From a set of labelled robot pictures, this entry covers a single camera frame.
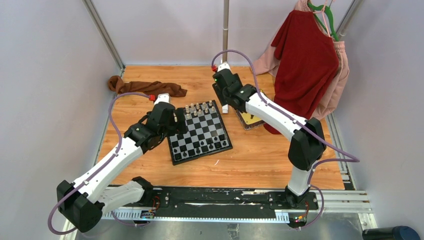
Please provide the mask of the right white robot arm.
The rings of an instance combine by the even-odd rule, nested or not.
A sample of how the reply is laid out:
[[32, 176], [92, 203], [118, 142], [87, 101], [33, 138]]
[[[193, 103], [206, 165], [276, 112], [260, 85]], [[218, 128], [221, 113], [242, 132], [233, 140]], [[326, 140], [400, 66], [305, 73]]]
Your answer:
[[298, 209], [306, 201], [310, 190], [310, 175], [315, 162], [326, 150], [326, 145], [315, 135], [323, 138], [321, 122], [307, 120], [275, 105], [251, 84], [242, 84], [238, 74], [230, 69], [215, 70], [212, 85], [218, 99], [241, 113], [258, 117], [289, 140], [288, 159], [293, 169], [286, 186], [286, 204]]

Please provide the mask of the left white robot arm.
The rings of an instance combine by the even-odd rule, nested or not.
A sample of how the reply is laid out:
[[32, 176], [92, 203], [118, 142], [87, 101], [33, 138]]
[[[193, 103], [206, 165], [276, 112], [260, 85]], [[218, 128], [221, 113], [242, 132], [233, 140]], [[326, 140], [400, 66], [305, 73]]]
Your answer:
[[103, 215], [127, 204], [153, 206], [153, 185], [140, 176], [119, 187], [107, 187], [130, 163], [160, 145], [166, 137], [184, 134], [187, 130], [184, 110], [167, 102], [156, 103], [93, 168], [73, 182], [63, 180], [57, 186], [55, 209], [75, 229], [86, 233]]

